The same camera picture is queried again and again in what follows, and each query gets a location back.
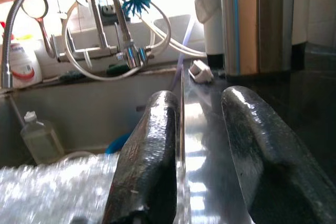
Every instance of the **plastic bottle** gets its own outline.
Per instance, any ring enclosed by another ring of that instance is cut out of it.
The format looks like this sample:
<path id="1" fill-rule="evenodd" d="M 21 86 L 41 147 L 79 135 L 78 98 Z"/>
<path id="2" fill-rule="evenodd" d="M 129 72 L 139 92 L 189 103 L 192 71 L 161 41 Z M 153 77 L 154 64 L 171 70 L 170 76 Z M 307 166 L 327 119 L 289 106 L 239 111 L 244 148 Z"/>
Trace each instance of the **plastic bottle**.
<path id="1" fill-rule="evenodd" d="M 17 40 L 12 34 L 11 48 L 9 51 L 9 64 L 13 74 L 13 88 L 21 89 L 42 82 L 42 72 L 35 52 L 31 36 L 27 39 Z"/>
<path id="2" fill-rule="evenodd" d="M 27 124 L 21 130 L 21 136 L 36 164 L 51 164 L 60 160 L 64 150 L 51 123 L 38 121 L 35 111 L 28 111 L 24 119 Z"/>

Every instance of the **white plastic clip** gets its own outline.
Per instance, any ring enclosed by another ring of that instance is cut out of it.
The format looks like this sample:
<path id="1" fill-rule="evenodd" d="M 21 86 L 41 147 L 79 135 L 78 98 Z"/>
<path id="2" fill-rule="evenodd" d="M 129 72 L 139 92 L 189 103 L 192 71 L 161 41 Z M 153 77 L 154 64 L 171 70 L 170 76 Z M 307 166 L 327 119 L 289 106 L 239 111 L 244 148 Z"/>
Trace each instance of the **white plastic clip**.
<path id="1" fill-rule="evenodd" d="M 194 60 L 193 64 L 189 68 L 189 75 L 197 83 L 211 82 L 214 79 L 210 67 L 200 60 Z"/>

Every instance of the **chrome faucet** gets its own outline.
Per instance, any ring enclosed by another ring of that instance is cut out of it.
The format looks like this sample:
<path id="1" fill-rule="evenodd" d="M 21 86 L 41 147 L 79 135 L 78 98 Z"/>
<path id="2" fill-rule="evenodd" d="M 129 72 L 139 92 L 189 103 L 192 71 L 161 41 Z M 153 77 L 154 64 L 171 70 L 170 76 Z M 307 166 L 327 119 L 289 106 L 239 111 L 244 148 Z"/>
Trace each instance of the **chrome faucet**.
<path id="1" fill-rule="evenodd" d="M 4 40 L 3 40 L 3 51 L 2 51 L 2 60 L 1 60 L 1 87 L 2 88 L 12 88 L 13 87 L 13 76 L 11 67 L 9 65 L 9 53 L 10 53 L 10 43 L 11 43 L 11 34 L 13 30 L 13 23 L 16 17 L 16 14 L 24 0 L 15 0 L 7 17 L 7 26 L 5 28 L 4 32 Z M 69 41 L 69 46 L 71 48 L 72 52 L 75 52 L 78 55 L 78 58 L 80 60 L 89 58 L 89 55 L 91 55 L 93 58 L 100 58 L 103 56 L 111 56 L 113 54 L 117 53 L 116 47 L 110 47 L 107 43 L 105 33 L 103 31 L 103 25 L 100 18 L 100 14 L 98 11 L 98 7 L 95 0 L 92 1 L 92 9 L 93 9 L 93 15 L 95 17 L 96 27 L 99 35 L 99 40 L 101 44 L 101 48 L 90 48 L 90 49 L 80 49 L 76 50 L 70 31 L 67 31 L 67 37 Z M 122 32 L 122 41 L 123 41 L 123 48 L 120 48 L 121 54 L 123 59 L 127 61 L 129 67 L 136 68 L 143 64 L 146 64 L 147 62 L 147 53 L 148 51 L 140 48 L 137 50 L 137 48 L 134 45 L 134 41 L 131 38 L 131 34 L 128 30 L 128 27 L 126 25 L 125 16 L 121 7 L 121 4 L 119 0 L 113 0 L 114 9 L 117 14 L 119 26 Z M 66 59 L 66 55 L 64 53 L 59 54 L 57 52 L 56 48 L 56 40 L 53 38 L 54 41 L 54 53 L 57 56 L 57 59 L 59 61 L 63 61 L 62 59 Z"/>
<path id="2" fill-rule="evenodd" d="M 98 37 L 102 48 L 108 47 L 105 33 L 103 31 L 103 25 L 98 11 L 96 0 L 91 0 L 93 15 L 95 17 Z M 125 60 L 128 62 L 130 68 L 139 67 L 141 63 L 146 62 L 146 52 L 143 49 L 137 51 L 134 41 L 131 38 L 131 34 L 128 30 L 125 16 L 119 0 L 113 0 L 114 10 L 116 12 L 119 26 L 122 32 L 123 48 L 121 48 Z"/>

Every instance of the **flexible faucet hose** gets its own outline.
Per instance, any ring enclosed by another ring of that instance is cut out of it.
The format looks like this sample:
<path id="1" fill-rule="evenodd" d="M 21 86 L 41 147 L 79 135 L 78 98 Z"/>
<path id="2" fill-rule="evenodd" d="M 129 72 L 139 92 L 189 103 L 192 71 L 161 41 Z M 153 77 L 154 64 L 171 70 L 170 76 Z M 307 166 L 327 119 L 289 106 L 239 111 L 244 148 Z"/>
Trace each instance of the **flexible faucet hose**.
<path id="1" fill-rule="evenodd" d="M 19 11 L 23 1 L 24 0 L 15 0 L 7 16 L 6 27 L 4 31 L 3 46 L 2 46 L 2 60 L 1 60 L 2 66 L 4 65 L 9 66 L 9 49 L 10 49 L 11 34 L 13 31 L 14 20 L 15 20 L 16 14 Z"/>
<path id="2" fill-rule="evenodd" d="M 92 9 L 95 9 L 96 8 L 95 0 L 91 0 L 91 1 L 92 1 Z M 120 28 L 121 28 L 121 31 L 122 31 L 123 40 L 124 40 L 124 42 L 130 41 L 131 34 L 130 34 L 128 28 L 127 28 L 125 16 L 124 16 L 124 13 L 123 13 L 122 8 L 121 8 L 120 1 L 119 0 L 113 0 L 113 3 L 114 3 L 114 7 L 115 7 L 114 10 L 116 11 L 118 22 L 119 22 L 119 25 L 120 25 Z"/>

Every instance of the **gooseneck faucet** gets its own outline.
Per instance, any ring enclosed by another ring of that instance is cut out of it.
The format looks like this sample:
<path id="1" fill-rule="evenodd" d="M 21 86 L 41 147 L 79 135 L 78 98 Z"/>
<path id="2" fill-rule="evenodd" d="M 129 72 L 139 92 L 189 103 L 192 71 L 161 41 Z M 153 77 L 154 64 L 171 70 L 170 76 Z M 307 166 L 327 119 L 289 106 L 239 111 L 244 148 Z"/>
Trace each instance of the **gooseneck faucet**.
<path id="1" fill-rule="evenodd" d="M 14 24 L 16 14 L 19 11 L 23 1 L 24 0 L 15 0 L 7 15 L 6 27 L 4 31 L 3 46 L 2 46 L 2 59 L 1 59 L 1 87 L 2 88 L 10 89 L 13 87 L 13 75 L 12 75 L 11 67 L 9 65 L 11 34 L 13 31 L 13 24 Z"/>
<path id="2" fill-rule="evenodd" d="M 92 2 L 93 15 L 95 17 L 97 32 L 99 35 L 99 40 L 101 43 L 101 47 L 104 48 L 107 46 L 107 41 L 106 41 L 105 33 L 103 31 L 103 25 L 101 22 L 100 14 L 98 11 L 96 0 L 91 0 L 91 2 Z M 113 4 L 114 4 L 114 10 L 118 18 L 119 26 L 122 32 L 122 39 L 123 39 L 123 45 L 124 45 L 124 48 L 123 48 L 124 56 L 130 68 L 139 67 L 141 65 L 141 60 L 140 60 L 141 56 L 138 55 L 138 52 L 134 45 L 134 41 L 131 38 L 131 34 L 128 30 L 126 19 L 125 19 L 123 10 L 121 8 L 120 1 L 113 0 Z"/>

